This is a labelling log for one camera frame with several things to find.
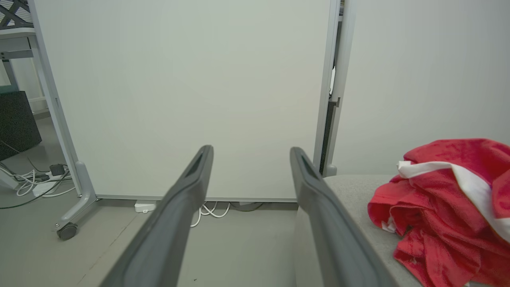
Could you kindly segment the large white partition panel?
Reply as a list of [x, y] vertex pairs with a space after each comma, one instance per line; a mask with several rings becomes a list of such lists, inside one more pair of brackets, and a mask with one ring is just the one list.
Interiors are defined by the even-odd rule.
[[295, 202], [319, 161], [338, 0], [32, 0], [97, 195], [157, 199], [203, 145], [209, 201]]

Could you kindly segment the red garment white stripes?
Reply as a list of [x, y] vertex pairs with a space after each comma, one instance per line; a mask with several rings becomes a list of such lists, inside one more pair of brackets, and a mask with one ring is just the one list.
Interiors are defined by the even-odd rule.
[[408, 151], [367, 212], [425, 287], [510, 287], [510, 146], [437, 140]]

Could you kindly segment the grey metal table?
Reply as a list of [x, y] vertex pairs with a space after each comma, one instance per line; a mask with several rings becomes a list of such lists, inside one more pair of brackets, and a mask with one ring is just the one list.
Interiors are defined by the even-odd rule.
[[27, 0], [0, 0], [0, 93], [23, 91], [34, 115], [48, 111], [33, 60], [36, 32]]

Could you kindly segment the black caster wheel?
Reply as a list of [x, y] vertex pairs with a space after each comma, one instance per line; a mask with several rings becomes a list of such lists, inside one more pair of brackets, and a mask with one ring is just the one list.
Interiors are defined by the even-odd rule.
[[57, 231], [57, 236], [60, 240], [69, 240], [76, 236], [78, 233], [78, 225], [72, 222], [64, 225], [60, 230]]

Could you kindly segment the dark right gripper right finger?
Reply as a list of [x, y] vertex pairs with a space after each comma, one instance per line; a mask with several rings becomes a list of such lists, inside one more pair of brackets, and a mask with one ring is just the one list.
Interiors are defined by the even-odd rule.
[[290, 162], [297, 202], [311, 224], [324, 287], [397, 287], [304, 150], [292, 147]]

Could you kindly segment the flat white power strip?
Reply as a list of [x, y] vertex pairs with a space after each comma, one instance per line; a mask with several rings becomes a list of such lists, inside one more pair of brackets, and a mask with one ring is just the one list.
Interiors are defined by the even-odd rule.
[[49, 180], [44, 181], [42, 183], [36, 184], [32, 189], [33, 196], [39, 197], [43, 196], [45, 198], [53, 198], [65, 194], [65, 192], [61, 192], [60, 194], [56, 194], [56, 190], [59, 185], [62, 183], [64, 178], [51, 176]]

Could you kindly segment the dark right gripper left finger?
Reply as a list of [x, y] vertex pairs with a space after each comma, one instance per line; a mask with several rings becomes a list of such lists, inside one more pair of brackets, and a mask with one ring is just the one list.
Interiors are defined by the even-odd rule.
[[214, 149], [202, 146], [100, 287], [177, 287], [193, 215], [205, 202]]

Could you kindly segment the narrow white partition panel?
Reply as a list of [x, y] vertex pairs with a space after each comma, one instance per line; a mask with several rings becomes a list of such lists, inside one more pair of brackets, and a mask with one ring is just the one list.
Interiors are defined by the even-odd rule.
[[395, 175], [435, 140], [510, 146], [510, 0], [345, 0], [339, 175]]

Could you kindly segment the black box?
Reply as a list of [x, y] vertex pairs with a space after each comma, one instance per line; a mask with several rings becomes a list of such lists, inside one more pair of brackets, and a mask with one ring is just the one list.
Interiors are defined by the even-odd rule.
[[0, 93], [0, 161], [42, 142], [24, 91]]

